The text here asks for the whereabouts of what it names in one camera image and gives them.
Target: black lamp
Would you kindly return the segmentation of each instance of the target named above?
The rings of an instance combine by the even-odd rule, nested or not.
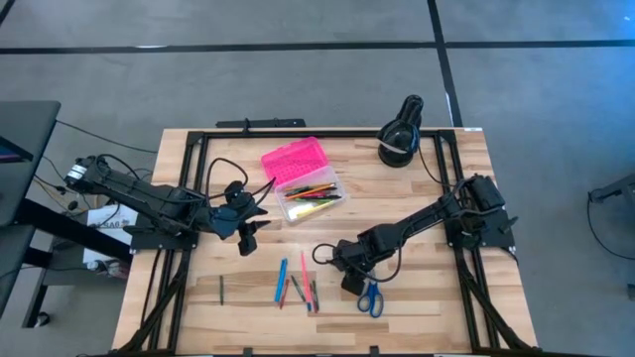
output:
[[[424,100],[419,95],[409,95],[397,117],[386,124],[379,133],[378,149],[381,161],[392,168],[409,164],[419,149],[419,128]]]

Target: black floor stripe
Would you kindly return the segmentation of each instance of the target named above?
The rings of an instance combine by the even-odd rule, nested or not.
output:
[[[447,42],[447,49],[575,49],[635,47],[635,40]]]
[[[321,50],[417,50],[434,49],[435,47],[436,44],[433,42],[323,42],[243,45],[5,48],[0,49],[0,55],[169,54]]]
[[[7,0],[7,2],[4,4],[2,11],[0,11],[0,26],[2,26],[4,19],[6,19],[9,15],[9,11],[11,11],[11,8],[13,7],[13,4],[15,2],[16,0]]]
[[[435,31],[435,42],[437,44],[437,54],[439,55],[439,64],[441,66],[441,75],[444,79],[444,88],[446,99],[449,105],[449,117],[454,127],[462,127],[463,120],[460,117],[460,109],[458,109],[458,98],[456,97],[456,89],[454,88],[454,80],[452,79],[452,71],[449,67],[449,58],[445,49],[444,32],[441,27],[441,18],[437,1],[428,0],[428,9],[430,10],[430,19],[432,21],[433,30]]]

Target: wooden tabletop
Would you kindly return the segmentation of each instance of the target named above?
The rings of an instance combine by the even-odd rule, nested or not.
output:
[[[187,131],[164,131],[153,184],[178,184]],[[479,173],[493,177],[483,132],[456,129],[456,137],[465,176]],[[260,157],[295,140],[298,139],[213,139],[206,162],[209,164],[216,157],[236,162],[248,173],[247,190],[253,191],[267,182]],[[243,347],[253,347],[254,353],[367,353],[370,345],[378,345],[382,353],[469,351],[453,252],[445,244],[441,225],[414,236],[405,245],[401,272],[393,281],[379,285],[386,300],[380,318],[358,311],[356,296],[339,286],[341,272],[333,266],[317,265],[310,258],[318,243],[355,241],[359,232],[379,223],[401,220],[443,193],[418,158],[402,169],[382,164],[375,139],[319,139],[319,142],[342,180],[348,200],[292,225],[284,219],[271,194],[261,207],[269,211],[266,219],[272,223],[258,231],[258,249],[248,257],[238,255],[237,236],[220,241],[215,235],[201,234],[191,257],[177,352],[242,353]],[[421,147],[429,168],[438,178],[433,141],[422,139]],[[194,177],[196,150],[189,187]],[[444,152],[446,162],[451,165],[449,149]],[[448,169],[453,177],[451,167]],[[242,179],[240,173],[219,163],[212,171],[210,192],[221,192],[234,179]],[[307,254],[309,274],[317,281],[320,303],[317,314],[307,312],[293,286],[289,288],[284,309],[279,310],[273,303],[281,260],[287,258],[287,273],[299,278],[301,251]],[[481,252],[492,302],[522,339],[535,344],[516,263],[500,249],[486,248]],[[325,249],[318,257],[326,258],[328,254]],[[114,348],[127,342],[139,327],[154,256],[154,251],[148,251],[134,258]],[[380,263],[376,275],[391,275],[396,262],[395,255]],[[220,305],[218,293],[221,275],[224,305]],[[153,289],[151,306],[155,295]],[[481,344],[486,345],[482,312],[476,301],[474,305]],[[166,316],[171,315],[169,307]],[[166,345],[169,320],[164,318],[160,346]]]

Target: gray floor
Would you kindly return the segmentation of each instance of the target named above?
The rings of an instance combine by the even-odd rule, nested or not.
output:
[[[626,0],[438,3],[448,41],[635,38],[635,6]],[[0,28],[0,47],[432,39],[426,2],[415,0],[17,0]],[[594,242],[585,198],[635,172],[635,49],[451,50],[449,57],[464,125],[485,129],[508,209],[521,217],[518,256],[541,346],[631,356],[635,302],[625,286],[635,282],[635,264]],[[0,78],[0,100],[59,100],[62,120],[150,149],[166,127],[244,117],[382,125],[409,93],[425,98],[425,125],[449,125],[434,50],[0,56]],[[154,162],[65,127],[47,155],[65,171],[76,156],[102,152],[134,167]],[[40,173],[56,178],[46,164]],[[30,196],[55,208],[36,187]],[[593,207],[593,219],[608,245],[635,256],[635,227],[621,208],[620,200]],[[22,330],[35,276],[21,274],[0,320],[0,356],[105,352],[123,286],[55,289],[45,301],[55,322]]]

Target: blue scissors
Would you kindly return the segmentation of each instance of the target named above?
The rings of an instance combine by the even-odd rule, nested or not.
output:
[[[370,272],[370,276],[375,278],[375,273]],[[377,283],[369,280],[364,293],[357,300],[357,308],[362,312],[368,312],[374,318],[381,316],[384,310],[384,296],[379,293]]]

